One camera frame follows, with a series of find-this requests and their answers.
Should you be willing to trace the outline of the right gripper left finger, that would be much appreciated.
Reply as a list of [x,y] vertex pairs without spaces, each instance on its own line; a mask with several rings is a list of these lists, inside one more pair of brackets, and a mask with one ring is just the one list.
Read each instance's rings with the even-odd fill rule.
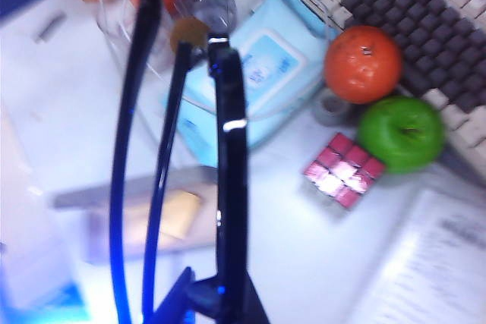
[[213,278],[195,279],[186,267],[162,303],[144,319],[144,323],[195,323],[195,314],[213,318]]

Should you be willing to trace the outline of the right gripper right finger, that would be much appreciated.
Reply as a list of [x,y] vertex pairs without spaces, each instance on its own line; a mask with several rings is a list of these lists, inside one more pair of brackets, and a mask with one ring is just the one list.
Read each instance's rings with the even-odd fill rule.
[[224,285],[220,278],[222,263],[219,260],[216,262],[216,268],[217,273],[213,277],[216,289],[216,314],[213,317],[215,323],[269,324],[270,321],[247,269],[244,269],[242,279],[237,282],[236,299],[230,300],[228,285]]

